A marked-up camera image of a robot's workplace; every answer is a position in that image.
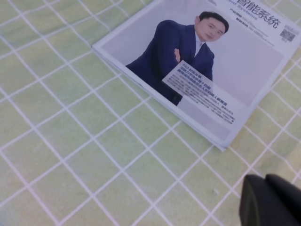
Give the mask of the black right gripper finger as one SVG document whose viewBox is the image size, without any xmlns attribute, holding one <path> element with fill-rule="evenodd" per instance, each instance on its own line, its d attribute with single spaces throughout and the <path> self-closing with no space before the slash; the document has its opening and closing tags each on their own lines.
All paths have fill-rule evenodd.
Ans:
<svg viewBox="0 0 301 226">
<path fill-rule="evenodd" d="M 299 226 L 301 190 L 276 174 L 246 175 L 239 217 L 243 226 Z"/>
</svg>

